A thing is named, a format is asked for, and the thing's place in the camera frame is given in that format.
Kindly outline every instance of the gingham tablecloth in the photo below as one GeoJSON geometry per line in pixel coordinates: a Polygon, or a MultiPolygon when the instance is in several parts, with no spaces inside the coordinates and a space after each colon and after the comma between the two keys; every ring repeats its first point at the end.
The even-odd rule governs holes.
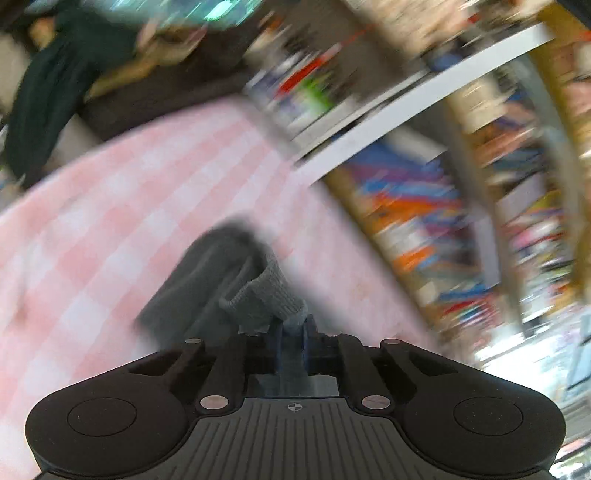
{"type": "Polygon", "coordinates": [[[154,351],[133,319],[199,235],[247,217],[367,345],[434,349],[338,205],[306,188],[239,98],[153,122],[59,170],[0,217],[0,479],[37,466],[24,424],[47,394],[154,351]]]}

